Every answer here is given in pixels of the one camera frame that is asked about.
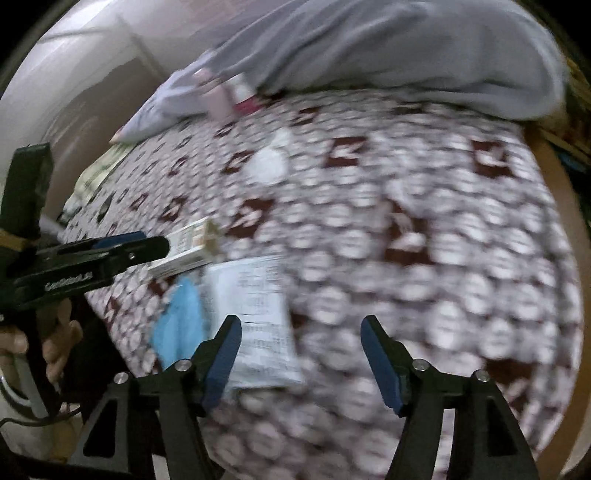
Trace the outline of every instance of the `box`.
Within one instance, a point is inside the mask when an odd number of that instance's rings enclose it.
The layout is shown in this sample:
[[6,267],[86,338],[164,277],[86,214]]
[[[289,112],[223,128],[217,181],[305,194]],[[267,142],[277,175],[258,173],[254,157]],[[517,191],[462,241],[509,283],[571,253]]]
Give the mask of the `box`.
[[209,217],[166,235],[170,252],[152,262],[148,271],[154,278],[166,278],[211,263],[217,254],[218,236],[217,227]]

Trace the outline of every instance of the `black cable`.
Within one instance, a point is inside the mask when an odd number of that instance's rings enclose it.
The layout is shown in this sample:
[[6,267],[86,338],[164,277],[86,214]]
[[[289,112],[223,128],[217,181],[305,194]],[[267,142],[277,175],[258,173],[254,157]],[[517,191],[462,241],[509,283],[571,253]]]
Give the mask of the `black cable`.
[[16,425],[20,425],[22,427],[47,427],[49,425],[53,425],[54,423],[59,423],[61,421],[69,420],[70,418],[78,415],[82,409],[80,407],[68,412],[68,413],[61,413],[52,417],[50,419],[43,419],[43,420],[33,420],[33,421],[26,421],[26,420],[17,420],[12,419],[10,417],[6,417],[5,419],[0,420],[0,429],[4,427],[7,423],[14,423]]

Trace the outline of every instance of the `metal screw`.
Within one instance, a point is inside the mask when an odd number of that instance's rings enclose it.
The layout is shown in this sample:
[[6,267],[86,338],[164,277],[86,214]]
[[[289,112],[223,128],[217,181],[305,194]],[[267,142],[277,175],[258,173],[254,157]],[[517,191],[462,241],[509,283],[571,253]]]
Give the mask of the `metal screw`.
[[484,370],[476,370],[475,376],[480,382],[488,382],[491,379],[491,376]]
[[179,372],[186,372],[189,368],[191,368],[193,364],[191,360],[187,360],[186,358],[179,360],[174,364],[174,367]]
[[417,358],[413,360],[413,368],[418,370],[419,372],[424,372],[427,368],[429,368],[431,364],[422,358]]
[[129,374],[126,374],[125,372],[118,373],[117,375],[115,375],[115,377],[113,379],[113,381],[118,385],[124,384],[128,380],[129,380]]

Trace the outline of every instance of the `patterned bedsheet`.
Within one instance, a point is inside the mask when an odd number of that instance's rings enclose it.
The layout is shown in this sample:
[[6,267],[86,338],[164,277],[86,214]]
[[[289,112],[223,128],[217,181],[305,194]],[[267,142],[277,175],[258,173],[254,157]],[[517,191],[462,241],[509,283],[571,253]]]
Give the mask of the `patterned bedsheet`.
[[[242,171],[279,128],[290,174]],[[359,341],[375,314],[415,358],[488,370],[535,454],[570,401],[582,313],[554,200],[518,126],[386,91],[290,96],[218,129],[197,118],[125,159],[67,240],[167,233],[213,216],[218,260],[283,254],[306,385],[242,391],[203,421],[212,457],[240,478],[378,479],[402,420],[383,405]],[[158,368],[148,340],[171,283],[145,267],[89,302],[135,375]],[[446,415],[436,478],[447,468]]]

